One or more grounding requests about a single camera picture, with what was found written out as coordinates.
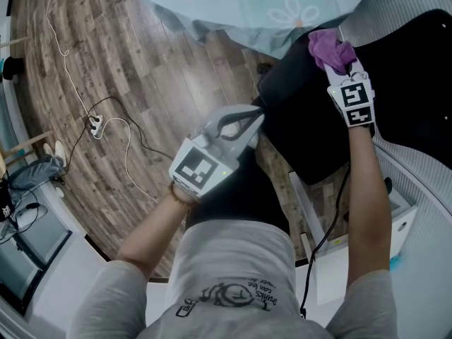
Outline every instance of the black chair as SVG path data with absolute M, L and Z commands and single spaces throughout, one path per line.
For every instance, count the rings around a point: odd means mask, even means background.
M 302 38 L 258 85 L 264 133 L 306 184 L 350 159 L 348 132 Z M 383 139 L 420 150 L 452 169 L 452 16 L 429 11 L 356 48 L 376 92 Z

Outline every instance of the wooden floor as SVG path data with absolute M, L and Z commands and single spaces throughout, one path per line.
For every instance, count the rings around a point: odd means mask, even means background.
M 25 46 L 11 49 L 26 65 L 16 90 L 29 134 L 53 129 L 50 143 L 60 139 L 71 152 L 83 130 L 85 112 L 46 21 L 48 1 L 13 0 L 11 38 L 32 38 Z M 273 62 L 232 42 L 223 32 L 210 33 L 205 46 L 184 32 L 170 32 L 146 0 L 52 0 L 49 18 L 62 50 L 69 49 L 68 69 L 88 109 L 110 95 L 118 97 L 143 127 L 148 143 L 170 155 L 209 112 L 251 102 L 256 97 L 256 65 Z M 124 117 L 112 100 L 93 112 L 104 119 Z M 109 257 L 115 256 L 121 241 L 155 205 L 126 175 L 128 132 L 123 123 L 112 121 L 100 141 L 85 133 L 64 178 L 65 203 Z M 290 221 L 297 258 L 304 258 L 299 236 L 305 223 L 288 179 L 290 167 L 265 137 L 261 137 L 258 161 L 270 175 Z M 129 171 L 138 185 L 161 197 L 169 184 L 170 163 L 143 149 L 133 130 Z M 334 215 L 340 184 L 335 177 L 309 189 L 324 225 Z M 335 236 L 344 230 L 341 225 Z M 155 277 L 169 275 L 183 231 L 181 227 Z

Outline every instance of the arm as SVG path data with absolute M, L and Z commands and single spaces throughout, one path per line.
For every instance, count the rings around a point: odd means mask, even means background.
M 174 194 L 183 202 L 194 202 L 177 186 L 174 186 Z M 135 265 L 148 279 L 188 211 L 187 205 L 167 195 L 123 242 L 117 260 Z
M 376 270 L 389 270 L 391 209 L 369 129 L 351 128 L 349 269 L 347 287 Z

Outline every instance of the white sneaker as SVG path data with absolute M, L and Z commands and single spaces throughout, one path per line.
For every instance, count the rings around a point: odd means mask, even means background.
M 44 145 L 42 146 L 44 148 L 44 153 L 46 155 L 54 155 L 53 150 L 50 148 L 50 145 L 48 143 L 44 143 Z
M 64 150 L 64 146 L 61 141 L 55 142 L 55 156 L 60 157 L 63 160 L 63 167 L 67 165 L 66 151 Z
M 226 137 L 233 137 L 240 131 L 240 124 L 238 122 L 229 124 L 228 126 L 223 127 L 221 130 L 221 135 Z M 259 136 L 256 133 L 253 138 L 249 141 L 248 146 L 253 148 L 254 150 L 257 148 L 259 143 Z

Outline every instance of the purple cloth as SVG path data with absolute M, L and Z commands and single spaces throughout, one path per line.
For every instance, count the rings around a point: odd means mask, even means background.
M 349 42 L 340 42 L 336 29 L 317 30 L 309 34 L 309 53 L 317 66 L 325 70 L 324 63 L 340 74 L 346 74 L 345 67 L 357 60 L 355 49 Z

